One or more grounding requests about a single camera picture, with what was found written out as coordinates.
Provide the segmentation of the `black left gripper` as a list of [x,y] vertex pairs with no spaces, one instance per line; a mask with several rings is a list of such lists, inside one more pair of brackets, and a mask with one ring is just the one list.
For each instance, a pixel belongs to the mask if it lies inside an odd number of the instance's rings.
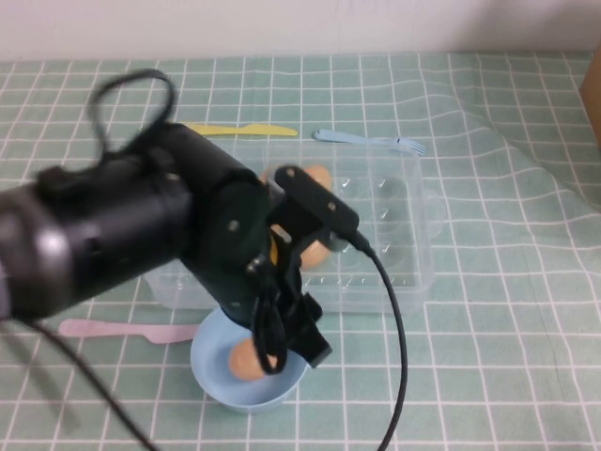
[[332,353],[317,327],[323,309],[302,291],[301,254],[285,240],[279,226],[269,228],[267,247],[248,263],[248,274],[257,289],[251,331],[263,372],[277,375],[283,371],[286,346],[311,368],[320,366]]

